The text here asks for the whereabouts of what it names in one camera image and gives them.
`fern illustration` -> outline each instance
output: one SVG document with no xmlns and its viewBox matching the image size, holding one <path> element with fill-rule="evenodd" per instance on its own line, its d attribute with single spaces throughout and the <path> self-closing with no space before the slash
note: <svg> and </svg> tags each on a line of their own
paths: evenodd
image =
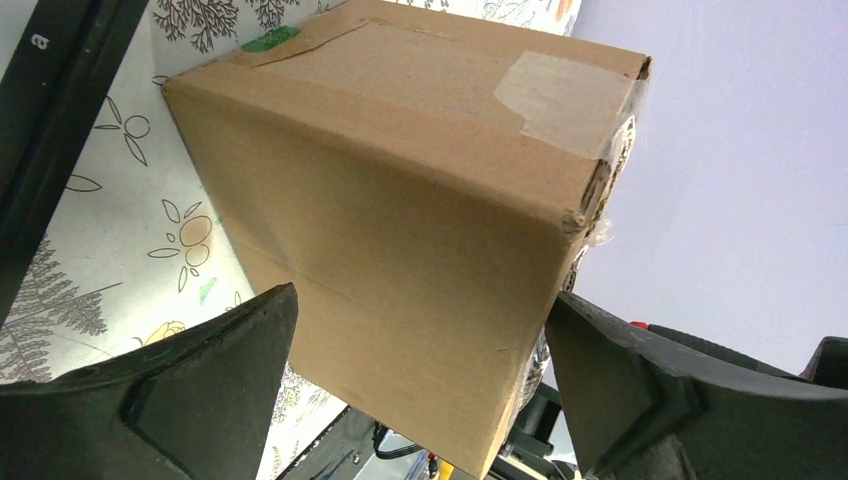
<svg viewBox="0 0 848 480">
<path fill-rule="evenodd" d="M 0 382 L 50 380 L 45 349 L 54 327 L 63 325 L 91 336 L 106 331 L 100 312 L 102 292 L 120 283 L 77 295 L 78 287 L 58 271 L 59 262 L 51 260 L 56 251 L 49 246 L 45 237 L 0 329 Z"/>
<path fill-rule="evenodd" d="M 191 34 L 190 41 L 206 54 L 214 50 L 216 38 L 236 34 L 238 7 L 233 0 L 157 0 L 157 4 L 163 13 L 153 12 L 153 21 L 170 42 L 185 39 L 189 26 L 200 29 Z"/>
<path fill-rule="evenodd" d="M 271 467 L 273 469 L 271 472 L 271 480 L 274 480 L 283 472 L 283 458 L 280 456 L 279 448 L 271 447 L 271 451 L 274 452 L 274 466 Z"/>
<path fill-rule="evenodd" d="M 300 0 L 247 0 L 256 11 L 259 25 L 266 30 L 273 30 L 283 25 L 286 5 L 300 5 Z"/>
<path fill-rule="evenodd" d="M 286 421 L 291 409 L 300 402 L 300 395 L 305 386 L 306 380 L 294 373 L 290 364 L 286 364 L 280 391 L 277 393 L 276 402 L 274 402 L 274 413 L 271 415 L 271 423 L 279 425 Z"/>
</svg>

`black machine part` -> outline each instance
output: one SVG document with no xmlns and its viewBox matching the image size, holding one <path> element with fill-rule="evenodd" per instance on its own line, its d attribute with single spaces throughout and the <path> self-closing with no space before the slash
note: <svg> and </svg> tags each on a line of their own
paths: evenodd
<svg viewBox="0 0 848 480">
<path fill-rule="evenodd" d="M 253 480 L 296 319 L 279 286 L 49 383 L 0 386 L 0 479 Z"/>
<path fill-rule="evenodd" d="M 352 480 L 374 453 L 374 420 L 350 407 L 310 444 L 277 480 Z"/>
<path fill-rule="evenodd" d="M 3 74 L 0 327 L 146 6 L 40 0 Z"/>
<path fill-rule="evenodd" d="M 848 391 L 834 388 L 844 385 L 846 339 L 825 339 L 809 371 L 788 378 L 630 325 L 572 293 L 557 298 L 546 334 L 582 472 L 848 478 Z"/>
</svg>

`black metal frame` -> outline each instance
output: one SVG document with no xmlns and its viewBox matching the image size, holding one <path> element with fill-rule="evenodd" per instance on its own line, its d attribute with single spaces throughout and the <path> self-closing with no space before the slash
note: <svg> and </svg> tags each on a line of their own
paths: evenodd
<svg viewBox="0 0 848 480">
<path fill-rule="evenodd" d="M 40 0 L 0 81 L 0 327 L 147 0 Z"/>
</svg>

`cable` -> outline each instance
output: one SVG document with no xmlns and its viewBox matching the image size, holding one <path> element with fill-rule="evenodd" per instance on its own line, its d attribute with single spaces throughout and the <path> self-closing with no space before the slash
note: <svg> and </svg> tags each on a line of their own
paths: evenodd
<svg viewBox="0 0 848 480">
<path fill-rule="evenodd" d="M 386 433 L 388 433 L 388 431 L 389 429 L 385 425 L 380 422 L 374 422 L 374 455 L 380 460 L 394 460 L 396 458 L 412 455 L 413 453 L 421 450 L 421 445 L 416 444 L 401 447 L 396 450 L 389 450 L 388 452 L 380 450 L 380 444 L 383 443 L 383 439 L 386 438 Z"/>
</svg>

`brown cardboard box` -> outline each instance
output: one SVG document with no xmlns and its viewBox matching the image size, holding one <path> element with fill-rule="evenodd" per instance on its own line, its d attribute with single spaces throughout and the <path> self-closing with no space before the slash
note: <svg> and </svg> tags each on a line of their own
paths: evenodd
<svg viewBox="0 0 848 480">
<path fill-rule="evenodd" d="M 166 95 L 295 370 L 482 478 L 648 63 L 353 0 Z"/>
</svg>

